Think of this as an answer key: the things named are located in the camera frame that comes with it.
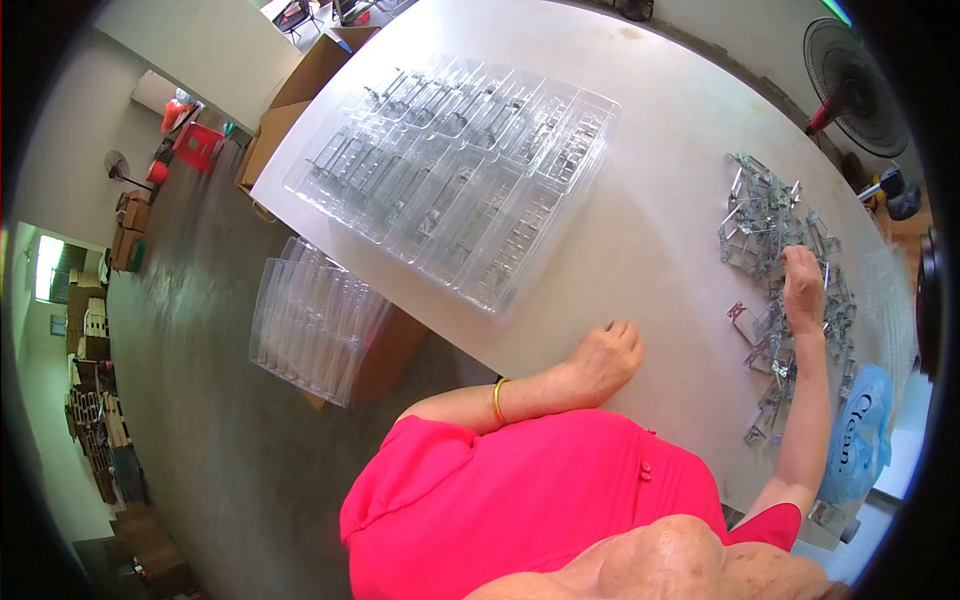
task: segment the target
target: chair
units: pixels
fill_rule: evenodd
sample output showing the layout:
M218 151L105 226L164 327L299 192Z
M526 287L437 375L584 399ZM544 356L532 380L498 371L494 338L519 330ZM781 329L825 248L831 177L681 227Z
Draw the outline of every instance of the chair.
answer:
M290 41L297 43L294 36L299 36L297 28L303 23L310 21L320 33L320 26L317 25L317 19L310 10L309 0L294 0L283 9L283 11L274 17L274 25L281 33L290 34Z
M213 151L223 139L219 132L199 123L190 123L174 142L174 156L198 171L209 171L213 168Z

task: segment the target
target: bracelet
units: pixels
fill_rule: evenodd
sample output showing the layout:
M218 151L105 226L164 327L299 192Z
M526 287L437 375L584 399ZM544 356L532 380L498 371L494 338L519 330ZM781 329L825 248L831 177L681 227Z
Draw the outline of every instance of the bracelet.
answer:
M508 381L513 381L510 377L504 377L496 382L496 385L493 386L493 411L496 413L496 419L500 421L500 426L503 427L507 424L507 421L503 418L503 413L500 412L500 386Z

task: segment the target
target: plastic blister tray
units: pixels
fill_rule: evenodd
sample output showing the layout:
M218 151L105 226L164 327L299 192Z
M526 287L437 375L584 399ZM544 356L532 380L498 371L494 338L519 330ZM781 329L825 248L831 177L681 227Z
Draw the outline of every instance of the plastic blister tray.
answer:
M501 315L587 196L619 111L534 73L433 56L350 94L284 186Z
M264 267L251 360L305 391L349 404L352 385L389 303L302 240Z

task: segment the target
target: red shirt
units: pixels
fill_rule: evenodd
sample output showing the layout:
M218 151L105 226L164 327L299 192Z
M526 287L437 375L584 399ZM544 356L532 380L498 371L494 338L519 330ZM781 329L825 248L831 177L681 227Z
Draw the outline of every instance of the red shirt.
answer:
M789 551L800 511L779 504L727 533L695 455L615 413L579 410L486 436L407 417L340 513L354 597L460 599L520 571L555 571L662 516L702 519L725 545Z

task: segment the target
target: red plastic stool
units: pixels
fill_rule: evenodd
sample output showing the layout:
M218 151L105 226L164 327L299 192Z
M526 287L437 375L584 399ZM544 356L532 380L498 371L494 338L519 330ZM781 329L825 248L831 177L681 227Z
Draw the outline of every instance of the red plastic stool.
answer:
M203 125L189 123L174 142L174 156L186 161L194 169L209 171L213 167L210 157L217 147L217 142L223 139L221 133Z

